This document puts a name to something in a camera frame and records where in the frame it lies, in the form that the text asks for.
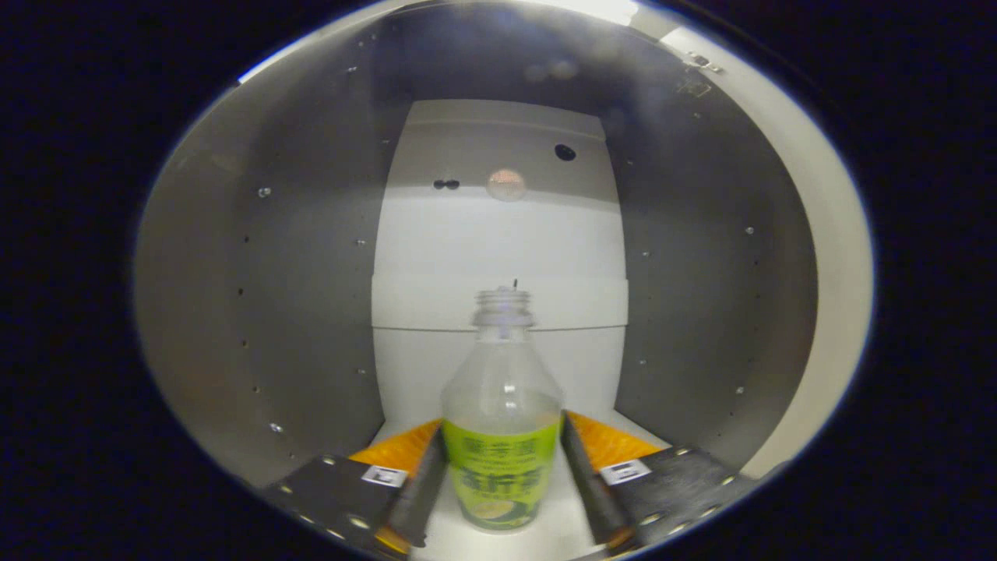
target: white label sticker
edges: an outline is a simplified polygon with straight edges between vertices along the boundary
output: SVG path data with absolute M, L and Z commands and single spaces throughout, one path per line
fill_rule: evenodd
M 644 462 L 640 460 L 630 460 L 615 465 L 610 465 L 608 467 L 603 467 L 599 470 L 602 474 L 602 478 L 606 480 L 609 485 L 618 485 L 620 483 L 626 483 L 627 481 L 632 481 L 638 477 L 643 477 L 650 473 L 651 470 L 648 469 Z
M 405 484 L 405 477 L 409 474 L 408 471 L 402 469 L 392 469 L 390 467 L 381 467 L 380 465 L 372 465 L 364 473 L 362 479 L 364 481 L 369 481 L 371 483 L 377 483 L 378 485 L 387 485 L 388 487 L 401 487 Z

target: clear plastic bottle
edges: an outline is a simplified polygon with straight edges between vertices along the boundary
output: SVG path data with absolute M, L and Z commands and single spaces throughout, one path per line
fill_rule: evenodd
M 539 509 L 563 392 L 529 340 L 529 294 L 481 292 L 478 340 L 443 391 L 444 438 L 461 509 L 479 528 L 515 530 Z

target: gray metal wall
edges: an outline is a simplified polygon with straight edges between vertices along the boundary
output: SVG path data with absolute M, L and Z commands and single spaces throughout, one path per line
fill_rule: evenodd
M 604 119 L 630 322 L 616 408 L 743 466 L 782 418 L 817 319 L 803 204 L 765 137 L 696 70 L 648 54 Z
M 141 225 L 151 370 L 191 435 L 254 485 L 360 449 L 384 420 L 370 278 L 411 100 L 371 72 L 380 31 L 293 53 L 223 96 Z

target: yellow-green label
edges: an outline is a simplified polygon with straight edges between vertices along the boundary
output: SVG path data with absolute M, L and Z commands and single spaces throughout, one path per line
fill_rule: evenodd
M 481 434 L 444 421 L 451 477 L 468 520 L 512 530 L 536 517 L 554 459 L 560 421 L 523 434 Z

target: metal enclosure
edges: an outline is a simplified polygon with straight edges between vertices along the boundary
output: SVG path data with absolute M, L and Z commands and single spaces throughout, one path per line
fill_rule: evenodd
M 763 447 L 818 322 L 808 211 L 769 136 L 659 43 L 680 24 L 640 13 L 389 2 L 275 57 L 191 126 L 145 210 L 135 310 L 166 401 L 223 469 L 261 488 L 381 429 L 378 220 L 422 100 L 600 120 L 629 281 L 616 410 L 733 469 Z

